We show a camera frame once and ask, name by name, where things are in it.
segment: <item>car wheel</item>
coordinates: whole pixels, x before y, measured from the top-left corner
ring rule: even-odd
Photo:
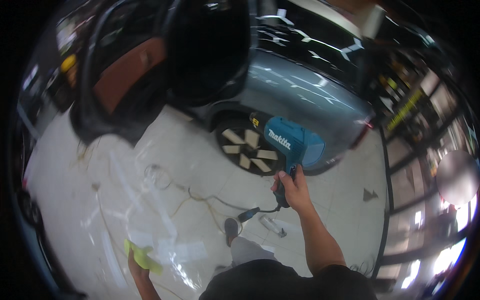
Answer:
[[[37,230],[42,229],[43,220],[40,208],[37,203],[30,198],[30,195],[27,192],[21,191],[18,194],[18,204],[27,223],[35,227]]]
[[[221,151],[250,173],[272,176],[285,165],[285,156],[275,149],[248,120],[228,120],[216,128]]]

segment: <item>black shirt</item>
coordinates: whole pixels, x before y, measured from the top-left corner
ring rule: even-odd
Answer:
[[[319,274],[299,276],[292,267],[273,260],[254,260],[218,274],[199,300],[375,300],[369,280],[342,265]]]

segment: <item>yellow microfiber cloth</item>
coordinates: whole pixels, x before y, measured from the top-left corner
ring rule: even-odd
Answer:
[[[123,247],[125,249],[125,253],[128,254],[130,252],[130,248],[133,250],[133,259],[137,262],[137,264],[142,267],[143,269],[148,269],[151,272],[162,275],[163,267],[161,264],[157,263],[153,259],[151,259],[147,253],[149,253],[153,248],[151,246],[147,246],[145,248],[140,248],[135,245],[133,242],[125,239],[123,241]]]

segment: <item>white tile floor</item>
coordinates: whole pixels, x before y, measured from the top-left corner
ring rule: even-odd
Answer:
[[[166,173],[156,185],[148,183],[144,171],[150,164],[170,174],[173,183],[168,188],[163,189],[169,182]],[[386,203],[379,135],[371,132],[338,166],[307,180],[315,209],[347,264],[371,264],[380,245]],[[272,183],[271,177],[233,165],[213,134],[170,108],[135,148],[116,136],[103,136],[85,148],[68,114],[57,116],[39,140],[28,173],[28,189],[39,203],[54,251],[75,287],[91,299],[139,299],[122,250],[125,238],[154,248],[150,255],[164,265],[164,272],[151,278],[162,299],[197,299],[215,266],[231,262],[217,224],[241,211],[215,199],[208,204],[183,202],[188,198],[183,187],[238,206],[273,209]],[[374,190],[378,199],[365,203],[363,188]],[[301,276],[311,276],[296,213],[282,209],[270,217],[286,230],[286,237],[269,232],[257,218],[243,224],[241,236],[273,250]]]

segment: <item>makita logo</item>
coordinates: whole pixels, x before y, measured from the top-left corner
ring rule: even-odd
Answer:
[[[271,129],[268,130],[268,136],[279,142],[286,149],[290,150],[290,143],[286,138],[283,138],[281,135],[276,135]]]

